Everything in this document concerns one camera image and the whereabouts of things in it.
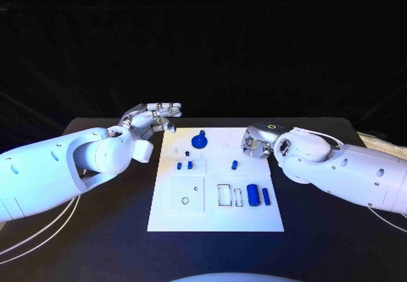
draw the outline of blue battery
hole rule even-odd
[[[256,184],[248,185],[248,205],[251,207],[260,206],[259,189]]]
[[[263,191],[264,203],[266,203],[267,206],[270,206],[270,199],[269,199],[267,188],[263,188],[261,191]]]
[[[234,160],[234,162],[233,162],[233,164],[231,164],[231,169],[233,169],[233,170],[235,170],[235,169],[238,168],[238,166],[237,166],[237,165],[238,165],[238,164],[237,164],[237,162],[238,162],[238,161],[237,161],[237,160]]]

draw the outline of white cable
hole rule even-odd
[[[316,131],[310,131],[310,130],[308,130],[308,129],[305,129],[305,131],[309,132],[309,133],[313,133],[313,134],[316,134],[316,135],[322,135],[322,136],[331,138],[331,139],[338,143],[339,146],[344,145],[342,141],[341,141],[339,139],[336,139],[335,137],[332,137],[331,135],[323,134],[323,133],[316,132]]]
[[[51,236],[35,248],[32,248],[29,251],[26,251],[26,252],[22,253],[19,256],[13,257],[12,259],[9,259],[9,260],[0,262],[0,264],[7,263],[9,261],[12,261],[12,260],[17,259],[19,257],[25,256],[28,253],[30,253],[36,248],[39,248],[39,247],[55,237],[55,235],[59,233],[61,229],[64,228],[65,224],[68,223],[68,221],[69,221],[69,219],[71,219],[71,217],[72,217],[72,215],[74,215],[74,212],[75,212],[75,209],[77,209],[77,206],[78,206],[78,202],[80,202],[80,198],[81,198],[81,195],[78,195],[78,197],[77,197],[78,200],[77,200],[77,203],[75,203],[72,212],[71,212],[71,214],[69,214],[69,217],[68,217],[68,219],[65,220],[65,222],[64,222],[62,226],[59,227],[58,231],[52,234],[52,236]]]
[[[3,250],[0,252],[0,255],[2,254],[6,254],[6,252],[12,251],[16,247],[19,247],[20,245],[23,245],[23,243],[29,242],[55,223],[55,221],[58,221],[58,219],[61,218],[61,216],[65,214],[68,208],[71,207],[72,205],[72,202],[74,202],[75,198],[69,201],[69,204],[68,206],[65,207],[65,210],[62,211],[62,213],[56,216],[56,219],[54,219],[54,221],[49,223],[49,225],[36,233],[33,234],[28,239],[25,239],[25,241],[20,241],[13,247],[10,247],[9,249]]]
[[[388,222],[388,221],[375,213],[375,211],[371,209],[371,207],[367,207],[367,208],[371,210],[371,212],[378,216],[378,218],[380,218],[384,222],[387,222],[393,227],[396,227],[399,230],[401,230],[403,232],[407,233],[407,230],[404,230],[404,229],[400,228],[397,225],[394,225],[391,222]]]

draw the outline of robotic hand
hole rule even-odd
[[[19,147],[0,155],[0,222],[54,208],[113,179],[131,159],[147,163],[153,132],[176,126],[179,103],[140,104],[119,125],[93,128]],[[80,176],[77,168],[91,170]]]
[[[319,135],[338,143],[332,146]],[[344,143],[322,133],[256,123],[241,141],[244,153],[274,152],[286,176],[362,206],[407,214],[407,160]]]

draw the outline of black curtain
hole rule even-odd
[[[185,117],[338,116],[407,144],[401,7],[0,4],[0,150],[75,117],[181,102]]]

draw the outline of black tabletop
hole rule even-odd
[[[108,127],[117,121],[75,119],[65,134]],[[299,126],[328,133],[362,146],[351,123],[341,118],[179,118],[173,122],[178,127],[247,127],[254,122],[274,122],[286,128]],[[0,265],[2,281],[169,281],[218,272],[271,274],[303,281],[406,281],[407,234],[365,207],[310,184],[290,181],[273,157],[269,163],[283,233],[147,232],[162,138],[162,132],[150,138],[150,162],[131,161],[127,170],[82,195],[55,238]],[[0,250],[41,229],[65,205],[9,222],[0,232]],[[400,215],[380,214],[407,226]],[[0,261],[29,250],[59,226],[0,256]]]

